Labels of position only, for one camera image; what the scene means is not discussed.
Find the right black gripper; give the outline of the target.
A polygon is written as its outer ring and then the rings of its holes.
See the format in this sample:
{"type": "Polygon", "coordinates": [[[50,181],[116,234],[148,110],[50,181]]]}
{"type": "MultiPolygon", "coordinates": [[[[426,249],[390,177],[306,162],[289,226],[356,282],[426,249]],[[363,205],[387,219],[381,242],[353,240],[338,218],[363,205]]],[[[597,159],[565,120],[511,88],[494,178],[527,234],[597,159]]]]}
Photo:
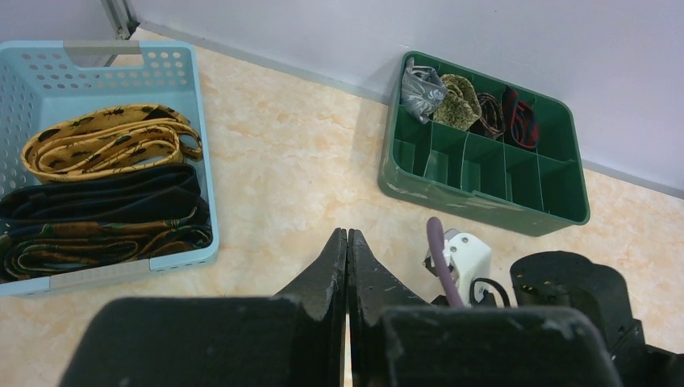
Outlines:
{"type": "Polygon", "coordinates": [[[510,267],[519,306],[566,306],[597,328],[625,386],[682,386],[683,354],[648,345],[615,269],[574,252],[538,252],[510,267]]]}

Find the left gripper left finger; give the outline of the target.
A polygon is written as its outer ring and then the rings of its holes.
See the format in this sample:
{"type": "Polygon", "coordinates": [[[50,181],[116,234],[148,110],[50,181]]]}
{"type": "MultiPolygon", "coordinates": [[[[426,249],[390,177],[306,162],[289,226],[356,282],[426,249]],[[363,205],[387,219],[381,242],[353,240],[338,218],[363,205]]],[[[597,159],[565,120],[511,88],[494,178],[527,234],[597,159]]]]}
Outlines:
{"type": "Polygon", "coordinates": [[[342,386],[347,314],[347,231],[336,228],[319,256],[275,293],[301,306],[291,386],[342,386]]]}

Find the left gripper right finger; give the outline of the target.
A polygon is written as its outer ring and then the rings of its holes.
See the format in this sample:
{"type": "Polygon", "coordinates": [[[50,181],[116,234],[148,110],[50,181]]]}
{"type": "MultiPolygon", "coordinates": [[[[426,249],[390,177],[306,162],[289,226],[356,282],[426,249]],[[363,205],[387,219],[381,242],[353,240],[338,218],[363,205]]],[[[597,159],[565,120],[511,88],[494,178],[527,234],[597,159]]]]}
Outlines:
{"type": "Polygon", "coordinates": [[[381,316],[387,308],[426,306],[427,302],[376,259],[357,229],[348,233],[347,304],[353,384],[389,386],[381,316]]]}

